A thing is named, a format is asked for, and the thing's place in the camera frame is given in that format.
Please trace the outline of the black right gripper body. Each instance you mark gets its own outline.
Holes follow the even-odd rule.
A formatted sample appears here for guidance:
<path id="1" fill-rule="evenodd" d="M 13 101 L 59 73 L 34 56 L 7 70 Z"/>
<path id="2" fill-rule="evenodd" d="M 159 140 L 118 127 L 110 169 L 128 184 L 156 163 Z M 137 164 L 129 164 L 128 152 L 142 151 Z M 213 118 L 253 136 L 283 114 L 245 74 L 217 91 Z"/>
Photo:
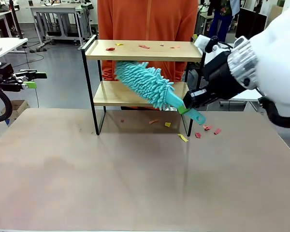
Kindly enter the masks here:
<path id="1" fill-rule="evenodd" d="M 232 76 L 227 59 L 229 55 L 217 55 L 202 68 L 203 77 L 208 81 L 206 90 L 220 99 L 231 99 L 244 92 Z"/>

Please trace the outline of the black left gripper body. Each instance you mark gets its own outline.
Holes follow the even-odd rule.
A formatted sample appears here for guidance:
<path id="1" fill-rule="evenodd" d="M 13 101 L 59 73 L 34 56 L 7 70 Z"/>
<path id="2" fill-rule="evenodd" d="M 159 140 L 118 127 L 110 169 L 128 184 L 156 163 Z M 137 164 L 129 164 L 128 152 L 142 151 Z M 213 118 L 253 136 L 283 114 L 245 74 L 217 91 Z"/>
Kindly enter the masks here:
<path id="1" fill-rule="evenodd" d="M 12 90 L 12 85 L 8 83 L 9 78 L 14 74 L 14 70 L 10 63 L 2 63 L 0 65 L 0 89 Z"/>

